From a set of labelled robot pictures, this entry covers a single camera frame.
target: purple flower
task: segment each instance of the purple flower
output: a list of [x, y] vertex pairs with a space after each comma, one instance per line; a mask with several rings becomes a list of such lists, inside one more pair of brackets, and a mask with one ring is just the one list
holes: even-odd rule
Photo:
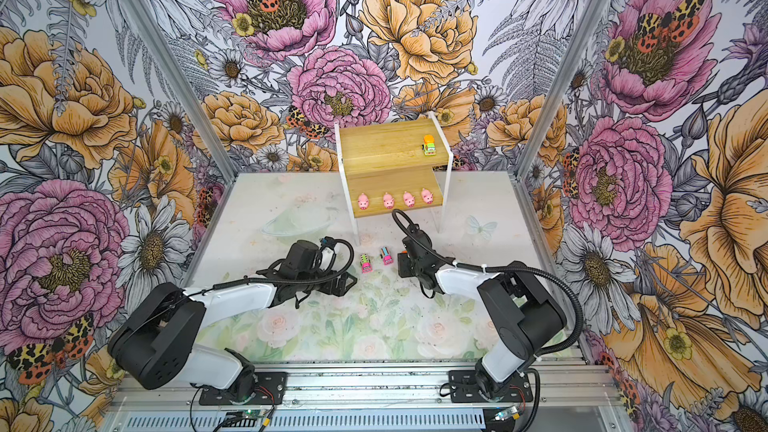
[[280, 0], [274, 12], [248, 0], [218, 0], [219, 15], [232, 22], [233, 35], [244, 40], [255, 54], [251, 62], [283, 60], [307, 53], [333, 40], [336, 33], [336, 0]]
[[646, 430], [657, 430], [658, 432], [676, 430], [677, 418], [664, 405], [661, 396], [640, 381], [637, 381], [636, 385], [640, 395], [640, 412], [643, 415], [643, 423]]
[[603, 117], [579, 155], [578, 200], [571, 202], [574, 223], [596, 227], [622, 252], [643, 245], [672, 196], [658, 131], [637, 117], [616, 123]]
[[51, 343], [86, 314], [115, 316], [120, 242], [128, 220], [84, 184], [49, 180], [0, 198], [0, 347]]
[[293, 105], [308, 120], [323, 124], [334, 141], [333, 123], [339, 127], [384, 122], [390, 96], [384, 72], [368, 59], [337, 46], [315, 49], [302, 66], [288, 72]]
[[684, 0], [629, 0], [618, 24], [608, 30], [605, 62], [593, 76], [594, 93], [628, 114], [658, 122], [671, 116], [704, 86], [717, 64], [707, 60], [720, 14], [710, 16], [712, 0], [704, 0], [698, 26], [681, 42], [668, 40], [650, 52], [638, 48], [638, 19], [664, 16]]

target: small pink toy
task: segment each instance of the small pink toy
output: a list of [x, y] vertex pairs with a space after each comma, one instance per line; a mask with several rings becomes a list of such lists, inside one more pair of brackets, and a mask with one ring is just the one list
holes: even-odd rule
[[368, 208], [368, 196], [365, 193], [360, 194], [360, 197], [357, 198], [357, 205], [360, 207], [360, 210]]
[[389, 192], [384, 194], [384, 206], [387, 208], [395, 207], [395, 198]]
[[402, 195], [402, 200], [406, 203], [408, 207], [413, 207], [416, 205], [416, 199], [411, 195], [410, 192], [406, 192]]
[[368, 258], [368, 255], [365, 254], [360, 254], [360, 266], [362, 267], [363, 274], [367, 274], [373, 270], [373, 267], [371, 267], [371, 261]]
[[393, 263], [392, 256], [389, 254], [389, 249], [387, 247], [382, 247], [382, 251], [380, 254], [382, 260], [384, 261], [384, 265], [389, 265]]
[[432, 196], [432, 193], [426, 188], [422, 189], [422, 198], [424, 199], [424, 202], [426, 202], [427, 204], [431, 204], [435, 200], [434, 197]]

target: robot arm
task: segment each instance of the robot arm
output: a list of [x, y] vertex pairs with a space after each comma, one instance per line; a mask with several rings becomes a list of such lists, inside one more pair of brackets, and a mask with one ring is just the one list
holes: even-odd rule
[[[348, 247], [350, 257], [334, 272], [341, 245]], [[242, 278], [211, 289], [159, 284], [112, 335], [108, 352], [146, 389], [178, 378], [221, 389], [232, 401], [242, 401], [254, 391], [254, 366], [234, 350], [196, 345], [197, 332], [223, 318], [292, 298], [298, 308], [313, 291], [341, 297], [357, 283], [347, 272], [353, 257], [347, 241], [326, 237], [321, 247], [296, 242], [286, 258], [258, 272], [262, 278]], [[306, 295], [299, 299], [299, 292]]]
[[[583, 326], [581, 305], [558, 277], [528, 268], [522, 262], [513, 262], [501, 268], [461, 264], [454, 258], [437, 254], [432, 249], [429, 236], [403, 211], [396, 209], [392, 211], [392, 216], [406, 234], [402, 240], [406, 251], [398, 254], [400, 277], [417, 278], [422, 291], [429, 289], [440, 294], [459, 294], [485, 305], [501, 339], [475, 365], [476, 385], [486, 400], [494, 401], [504, 396], [513, 374], [521, 374], [528, 368], [536, 359], [536, 354], [565, 349], [578, 339]], [[401, 224], [398, 216], [403, 216], [408, 226]], [[535, 275], [564, 290], [573, 303], [577, 318], [568, 339], [549, 348], [544, 345], [567, 322], [563, 309]], [[525, 297], [527, 301], [518, 307], [513, 297]]]

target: wooden shelf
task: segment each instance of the wooden shelf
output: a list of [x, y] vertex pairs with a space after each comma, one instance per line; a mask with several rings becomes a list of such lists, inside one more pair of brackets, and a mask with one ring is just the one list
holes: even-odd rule
[[[395, 198], [395, 208], [403, 210], [442, 205], [442, 192], [440, 192], [440, 186], [438, 186], [435, 173], [430, 166], [410, 167], [387, 175], [348, 177], [347, 185], [350, 188], [350, 205], [355, 218], [390, 213], [390, 210], [384, 207], [383, 202], [384, 194], [388, 192]], [[424, 203], [422, 188], [426, 188], [432, 193], [435, 200], [431, 204]], [[402, 200], [402, 194], [406, 191], [413, 194], [416, 199], [415, 206], [407, 207]], [[360, 210], [357, 205], [357, 198], [361, 193], [368, 196], [370, 204], [366, 210]]]
[[[344, 171], [348, 178], [374, 174], [386, 176], [387, 171], [402, 168], [439, 167], [449, 160], [448, 151], [440, 139], [437, 127], [429, 119], [350, 127], [339, 130], [339, 133]], [[427, 134], [435, 138], [437, 153], [434, 156], [425, 156], [422, 150], [424, 136]]]

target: pink pig toy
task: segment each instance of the pink pig toy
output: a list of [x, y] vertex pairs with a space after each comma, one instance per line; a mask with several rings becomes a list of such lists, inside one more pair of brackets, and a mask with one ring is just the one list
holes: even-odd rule
[[368, 196], [366, 194], [360, 194], [360, 197], [357, 198], [357, 205], [360, 207], [360, 210], [365, 210], [368, 208]]
[[432, 196], [432, 193], [426, 188], [422, 189], [422, 198], [424, 199], [424, 202], [426, 202], [427, 204], [431, 204], [435, 200], [434, 197]]
[[416, 199], [411, 195], [410, 192], [406, 192], [402, 195], [402, 200], [406, 203], [408, 207], [413, 207], [416, 205]]
[[387, 208], [394, 208], [395, 207], [395, 198], [392, 197], [392, 194], [389, 192], [384, 194], [384, 206]]

